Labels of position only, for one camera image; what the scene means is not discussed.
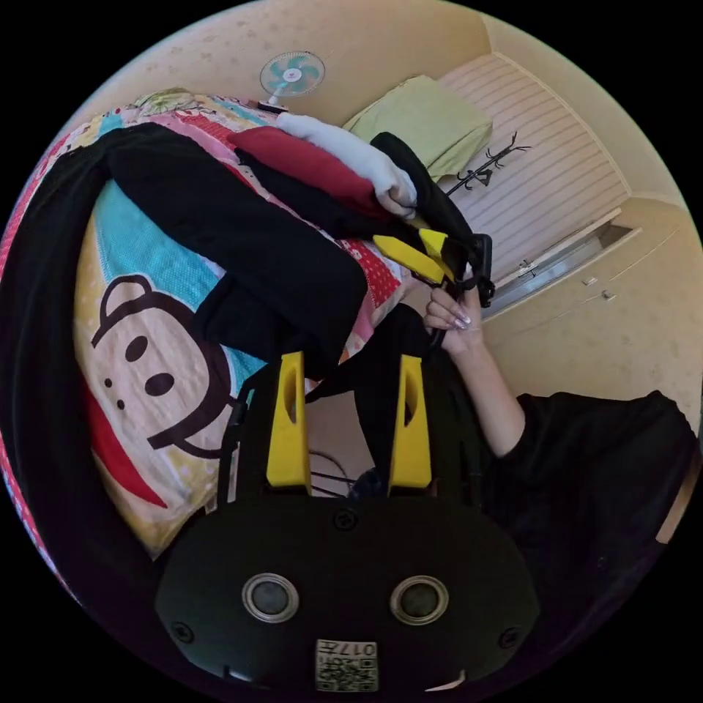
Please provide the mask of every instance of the woman's hand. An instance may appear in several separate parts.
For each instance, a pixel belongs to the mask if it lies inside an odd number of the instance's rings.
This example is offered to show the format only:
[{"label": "woman's hand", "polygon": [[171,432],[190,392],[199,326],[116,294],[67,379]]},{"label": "woman's hand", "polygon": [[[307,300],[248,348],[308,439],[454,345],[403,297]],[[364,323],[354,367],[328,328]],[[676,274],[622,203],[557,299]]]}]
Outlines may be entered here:
[{"label": "woman's hand", "polygon": [[455,357],[483,345],[481,331],[481,303],[475,286],[456,302],[441,288],[432,289],[427,305],[425,326],[431,330],[445,330],[442,348]]}]

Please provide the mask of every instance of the bed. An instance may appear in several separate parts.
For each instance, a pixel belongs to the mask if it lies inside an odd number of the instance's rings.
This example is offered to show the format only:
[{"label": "bed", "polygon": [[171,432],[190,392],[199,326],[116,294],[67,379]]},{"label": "bed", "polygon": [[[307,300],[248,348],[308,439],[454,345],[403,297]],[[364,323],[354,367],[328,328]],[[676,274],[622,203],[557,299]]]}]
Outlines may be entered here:
[{"label": "bed", "polygon": [[[37,166],[3,238],[0,267],[32,194],[56,159],[110,130],[134,124],[155,122],[194,139],[261,197],[285,208],[239,163],[226,142],[232,133],[272,120],[272,115],[238,100],[182,89],[146,96],[97,116],[59,138]],[[320,236],[327,237],[323,231]],[[368,282],[343,362],[361,350],[403,295],[410,276],[373,245],[352,240],[336,244],[358,261]],[[219,447],[231,411],[228,401],[263,365],[241,351],[203,345],[189,331],[194,311],[223,273],[169,239],[114,181],[108,182],[95,203],[78,262],[75,355],[83,374],[80,391],[92,450],[105,489],[152,558],[189,517],[212,506]],[[306,382],[306,390],[313,386]],[[193,415],[200,418],[198,426],[187,432],[179,429],[182,420]],[[156,436],[163,441],[156,443]],[[15,506],[42,551],[4,448],[1,458]],[[335,466],[320,471],[330,472],[338,473]],[[51,565],[45,551],[43,556]]]}]

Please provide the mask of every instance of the striped panel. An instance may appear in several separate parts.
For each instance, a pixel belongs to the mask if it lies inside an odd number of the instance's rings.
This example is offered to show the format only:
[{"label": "striped panel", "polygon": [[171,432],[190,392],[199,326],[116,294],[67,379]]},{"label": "striped panel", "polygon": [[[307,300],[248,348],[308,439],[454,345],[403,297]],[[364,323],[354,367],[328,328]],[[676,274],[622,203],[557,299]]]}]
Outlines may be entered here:
[{"label": "striped panel", "polygon": [[[439,79],[493,119],[490,150],[496,154],[518,133],[514,152],[484,187],[473,182],[452,194],[476,232],[494,241],[494,280],[512,272],[628,198],[628,187],[610,156],[579,119],[531,75],[490,53]],[[485,152],[468,168],[487,161]],[[448,190],[456,183],[440,181]]]}]

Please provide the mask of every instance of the cable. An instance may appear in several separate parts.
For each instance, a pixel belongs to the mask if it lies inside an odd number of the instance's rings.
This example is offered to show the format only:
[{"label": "cable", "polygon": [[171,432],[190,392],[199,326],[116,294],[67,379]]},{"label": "cable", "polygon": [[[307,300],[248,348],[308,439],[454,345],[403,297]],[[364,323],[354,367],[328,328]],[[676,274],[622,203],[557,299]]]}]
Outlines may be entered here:
[{"label": "cable", "polygon": [[[328,461],[331,461],[339,469],[339,472],[342,474],[343,478],[340,478],[339,476],[334,476],[331,474],[323,474],[321,472],[310,472],[312,475],[319,476],[321,478],[329,478],[329,479],[336,480],[336,481],[343,481],[344,483],[347,484],[347,486],[352,486],[354,483],[356,483],[351,478],[349,478],[346,471],[344,470],[344,467],[331,454],[327,454],[327,452],[319,452],[318,450],[313,450],[313,449],[309,450],[308,453],[312,454],[314,456],[321,456],[323,459],[327,459]],[[318,488],[317,486],[314,486],[313,488],[316,491],[321,491],[322,493],[328,493],[330,495],[336,495],[336,496],[340,496],[342,498],[345,497],[344,495],[336,494],[333,491],[325,491],[323,488]]]},{"label": "cable", "polygon": [[344,493],[335,493],[334,491],[328,491],[326,488],[320,488],[319,486],[313,486],[314,491],[320,491],[328,496],[334,496],[335,498],[346,498]]},{"label": "cable", "polygon": [[311,471],[310,472],[311,476],[318,476],[320,478],[329,478],[332,481],[341,481],[342,483],[347,483],[350,486],[354,483],[355,481],[352,481],[351,478],[342,478],[341,476],[332,476],[332,474],[322,474],[319,471]]}]

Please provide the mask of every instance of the green towel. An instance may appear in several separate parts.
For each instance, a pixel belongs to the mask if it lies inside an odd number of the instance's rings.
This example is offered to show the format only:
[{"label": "green towel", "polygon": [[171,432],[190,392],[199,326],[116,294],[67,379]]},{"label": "green towel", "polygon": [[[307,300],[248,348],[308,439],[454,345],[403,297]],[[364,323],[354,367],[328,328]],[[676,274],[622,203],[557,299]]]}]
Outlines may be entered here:
[{"label": "green towel", "polygon": [[488,143],[492,127],[483,111],[426,75],[404,81],[344,125],[365,142],[379,132],[395,134],[434,180],[463,170]]}]

